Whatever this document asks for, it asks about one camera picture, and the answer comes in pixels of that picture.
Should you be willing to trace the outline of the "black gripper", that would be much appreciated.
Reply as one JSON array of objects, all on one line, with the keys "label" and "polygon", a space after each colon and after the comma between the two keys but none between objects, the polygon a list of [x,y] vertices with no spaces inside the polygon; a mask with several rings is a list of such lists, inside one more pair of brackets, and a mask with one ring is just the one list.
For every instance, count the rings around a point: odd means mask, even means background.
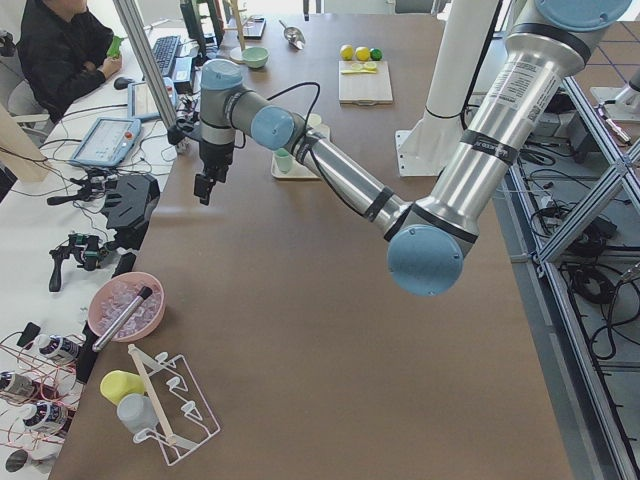
[{"label": "black gripper", "polygon": [[199,142],[199,157],[203,162],[203,173],[194,177],[194,195],[203,205],[210,202],[210,179],[225,183],[229,167],[233,162],[235,130],[230,126],[210,125],[203,119],[197,121],[177,118],[168,130],[171,145],[177,145],[188,137]]}]

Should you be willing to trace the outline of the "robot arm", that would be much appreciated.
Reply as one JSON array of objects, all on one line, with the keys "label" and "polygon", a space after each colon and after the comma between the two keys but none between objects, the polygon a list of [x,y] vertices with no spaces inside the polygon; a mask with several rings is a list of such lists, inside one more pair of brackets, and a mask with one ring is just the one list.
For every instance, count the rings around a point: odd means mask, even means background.
[{"label": "robot arm", "polygon": [[247,88],[226,59],[201,71],[199,155],[204,168],[194,192],[207,203],[225,180],[235,137],[244,133],[269,149],[284,149],[389,243],[394,281],[419,296],[448,290],[478,234],[478,219],[517,159],[560,82],[581,71],[625,1],[530,1],[506,39],[508,57],[431,193],[401,200],[321,132],[293,112]]}]

